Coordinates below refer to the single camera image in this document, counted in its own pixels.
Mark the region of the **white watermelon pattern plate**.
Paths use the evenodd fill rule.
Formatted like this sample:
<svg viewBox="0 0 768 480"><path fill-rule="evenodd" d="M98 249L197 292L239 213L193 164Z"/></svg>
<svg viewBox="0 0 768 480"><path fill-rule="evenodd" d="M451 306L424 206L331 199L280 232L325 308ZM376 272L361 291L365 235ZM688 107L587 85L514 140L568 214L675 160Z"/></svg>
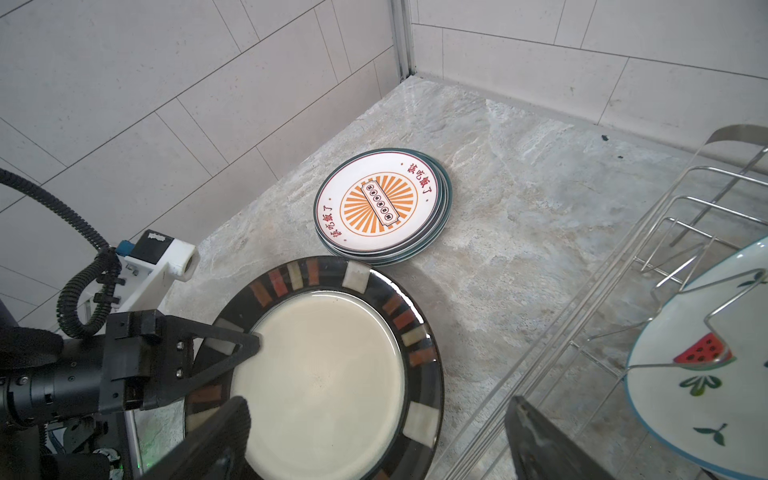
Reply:
<svg viewBox="0 0 768 480"><path fill-rule="evenodd" d="M668 300L637 338L625 389L642 425L731 479L767 476L767 241Z"/></svg>

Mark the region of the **small sunburst plate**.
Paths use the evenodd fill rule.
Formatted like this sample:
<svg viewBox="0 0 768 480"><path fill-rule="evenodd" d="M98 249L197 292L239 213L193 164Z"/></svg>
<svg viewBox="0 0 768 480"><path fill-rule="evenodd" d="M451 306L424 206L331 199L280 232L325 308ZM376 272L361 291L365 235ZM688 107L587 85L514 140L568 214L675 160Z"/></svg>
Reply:
<svg viewBox="0 0 768 480"><path fill-rule="evenodd" d="M321 183L313 206L315 230L333 254L373 266L404 262L445 228L453 185L433 157L412 149L358 154Z"/></svg>

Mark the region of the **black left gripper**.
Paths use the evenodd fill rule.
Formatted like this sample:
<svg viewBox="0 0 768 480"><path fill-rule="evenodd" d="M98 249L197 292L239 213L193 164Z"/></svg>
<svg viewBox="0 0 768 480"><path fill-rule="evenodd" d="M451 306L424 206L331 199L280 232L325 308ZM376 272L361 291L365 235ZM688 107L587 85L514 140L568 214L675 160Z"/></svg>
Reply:
<svg viewBox="0 0 768 480"><path fill-rule="evenodd" d="M255 335L158 310L112 314L105 334L85 339L4 327L1 425L31 428L182 398L218 402L225 377L260 348Z"/></svg>

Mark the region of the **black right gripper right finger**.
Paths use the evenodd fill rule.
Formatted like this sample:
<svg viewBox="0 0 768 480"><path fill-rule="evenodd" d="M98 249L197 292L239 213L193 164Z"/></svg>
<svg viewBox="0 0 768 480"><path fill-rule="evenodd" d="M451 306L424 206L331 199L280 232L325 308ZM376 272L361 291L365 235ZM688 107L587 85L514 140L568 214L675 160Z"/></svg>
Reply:
<svg viewBox="0 0 768 480"><path fill-rule="evenodd" d="M615 479L523 396L510 399L505 431L518 479Z"/></svg>

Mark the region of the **dark rimmed checkered plate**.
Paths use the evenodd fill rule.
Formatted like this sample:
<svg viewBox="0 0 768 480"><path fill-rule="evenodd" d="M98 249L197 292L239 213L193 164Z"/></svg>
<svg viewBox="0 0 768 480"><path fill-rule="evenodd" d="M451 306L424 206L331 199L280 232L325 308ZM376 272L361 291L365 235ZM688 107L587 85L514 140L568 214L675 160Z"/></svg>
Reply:
<svg viewBox="0 0 768 480"><path fill-rule="evenodd" d="M372 267L336 256L260 275L216 316L259 352L185 399L196 432L247 401L247 479L423 479L443 418L434 334L416 302Z"/></svg>

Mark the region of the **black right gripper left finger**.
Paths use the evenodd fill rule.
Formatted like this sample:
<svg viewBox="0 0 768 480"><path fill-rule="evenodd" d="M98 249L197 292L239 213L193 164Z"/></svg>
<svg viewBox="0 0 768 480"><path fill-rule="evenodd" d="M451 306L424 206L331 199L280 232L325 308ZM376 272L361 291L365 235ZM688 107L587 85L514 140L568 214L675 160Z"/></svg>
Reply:
<svg viewBox="0 0 768 480"><path fill-rule="evenodd" d="M251 430L247 401L235 396L142 479L239 479Z"/></svg>

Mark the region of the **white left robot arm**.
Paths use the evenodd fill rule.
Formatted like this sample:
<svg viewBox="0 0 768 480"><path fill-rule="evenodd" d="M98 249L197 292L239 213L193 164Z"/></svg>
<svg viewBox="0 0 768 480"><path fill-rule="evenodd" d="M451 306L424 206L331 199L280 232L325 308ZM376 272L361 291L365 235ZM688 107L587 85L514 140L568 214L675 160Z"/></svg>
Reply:
<svg viewBox="0 0 768 480"><path fill-rule="evenodd" d="M166 315L170 287L188 281L197 248L148 230L110 244L40 185L6 170L4 186L38 202L80 234L93 259L50 299L47 327L1 311L1 475L5 479L235 479L251 418L235 397L190 436L144 465L137 411L196 394L255 356L260 338L238 327Z"/></svg>

